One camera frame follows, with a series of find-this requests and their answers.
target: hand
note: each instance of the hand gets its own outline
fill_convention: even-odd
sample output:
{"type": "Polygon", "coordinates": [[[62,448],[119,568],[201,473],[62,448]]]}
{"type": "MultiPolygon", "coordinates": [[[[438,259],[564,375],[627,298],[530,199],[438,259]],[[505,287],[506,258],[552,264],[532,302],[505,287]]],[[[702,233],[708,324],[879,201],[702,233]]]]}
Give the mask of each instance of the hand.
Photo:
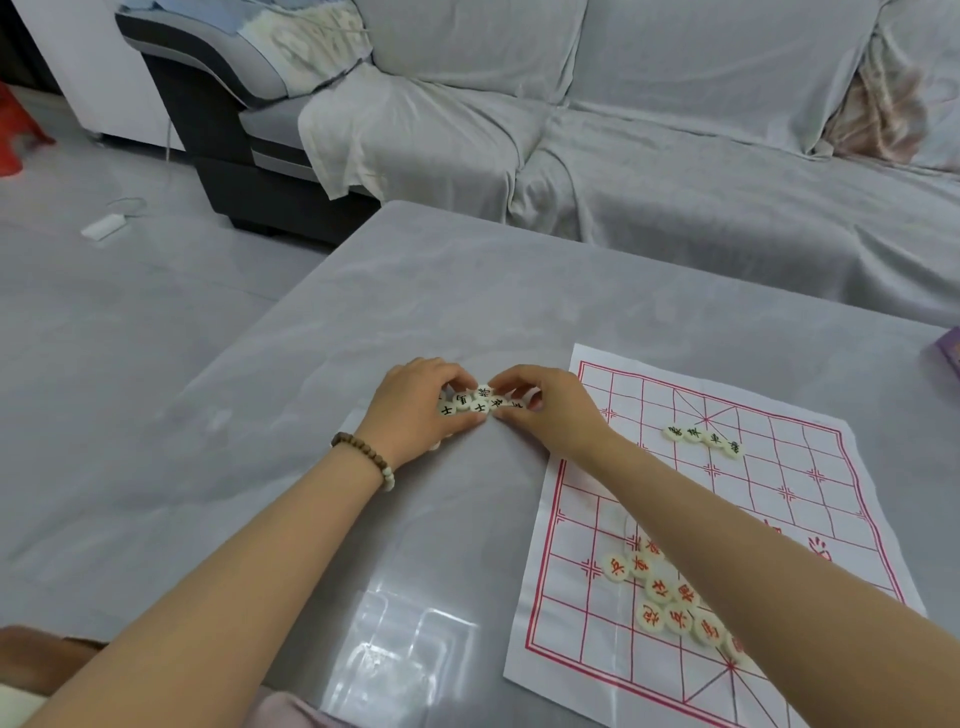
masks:
{"type": "Polygon", "coordinates": [[[480,425],[486,415],[476,412],[445,417],[437,410],[437,395],[445,384],[457,391],[476,389],[474,379],[459,364],[418,357],[387,372],[373,395],[356,436],[396,470],[420,457],[444,437],[480,425]]]}
{"type": "Polygon", "coordinates": [[[531,409],[500,407],[493,416],[524,429],[551,452],[580,462],[599,438],[612,432],[580,380],[562,369],[519,364],[490,380],[499,394],[519,398],[539,389],[531,409]]]}

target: tile floor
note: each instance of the tile floor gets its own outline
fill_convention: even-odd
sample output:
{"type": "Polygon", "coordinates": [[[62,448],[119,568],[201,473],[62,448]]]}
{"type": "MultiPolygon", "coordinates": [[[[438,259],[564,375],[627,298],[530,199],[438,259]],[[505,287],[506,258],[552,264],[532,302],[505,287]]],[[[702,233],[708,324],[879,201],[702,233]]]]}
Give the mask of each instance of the tile floor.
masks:
{"type": "Polygon", "coordinates": [[[0,179],[0,494],[114,449],[325,256],[234,230],[191,166],[93,142],[58,97],[22,99],[58,144],[0,179]],[[123,196],[144,217],[80,235],[123,196]]]}

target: gray sofa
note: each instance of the gray sofa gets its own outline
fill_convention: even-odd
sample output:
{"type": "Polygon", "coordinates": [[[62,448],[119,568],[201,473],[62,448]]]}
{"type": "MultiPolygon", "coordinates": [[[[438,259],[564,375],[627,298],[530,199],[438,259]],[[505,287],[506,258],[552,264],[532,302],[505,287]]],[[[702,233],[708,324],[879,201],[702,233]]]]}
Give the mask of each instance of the gray sofa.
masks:
{"type": "Polygon", "coordinates": [[[336,243],[402,199],[960,319],[958,178],[822,138],[879,0],[356,4],[372,59],[298,98],[238,36],[118,15],[237,225],[336,243]]]}

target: white power adapter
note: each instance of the white power adapter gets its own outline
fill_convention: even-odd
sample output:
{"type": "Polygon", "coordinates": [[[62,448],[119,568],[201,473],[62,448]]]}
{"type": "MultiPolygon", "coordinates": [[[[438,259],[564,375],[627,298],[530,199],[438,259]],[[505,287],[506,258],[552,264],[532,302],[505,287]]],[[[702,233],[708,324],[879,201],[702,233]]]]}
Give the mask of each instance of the white power adapter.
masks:
{"type": "Polygon", "coordinates": [[[83,230],[80,231],[80,234],[83,237],[88,237],[90,240],[103,240],[112,232],[117,232],[120,230],[126,224],[126,217],[118,212],[112,212],[111,214],[100,218],[97,220],[97,222],[87,225],[83,230]]]}

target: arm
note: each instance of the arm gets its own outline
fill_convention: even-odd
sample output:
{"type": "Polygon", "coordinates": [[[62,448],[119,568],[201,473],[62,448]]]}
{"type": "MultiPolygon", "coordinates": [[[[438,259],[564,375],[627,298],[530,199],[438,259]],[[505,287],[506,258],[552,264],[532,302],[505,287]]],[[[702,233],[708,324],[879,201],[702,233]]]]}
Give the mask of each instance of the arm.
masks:
{"type": "MultiPolygon", "coordinates": [[[[483,422],[442,417],[437,393],[476,381],[439,359],[394,367],[357,429],[394,468],[483,422]]],[[[127,627],[28,728],[238,726],[337,547],[380,486],[359,450],[332,449],[127,627]]]]}
{"type": "Polygon", "coordinates": [[[813,726],[955,722],[960,643],[611,430],[576,376],[514,367],[498,392],[539,388],[494,416],[603,483],[813,726]]]}

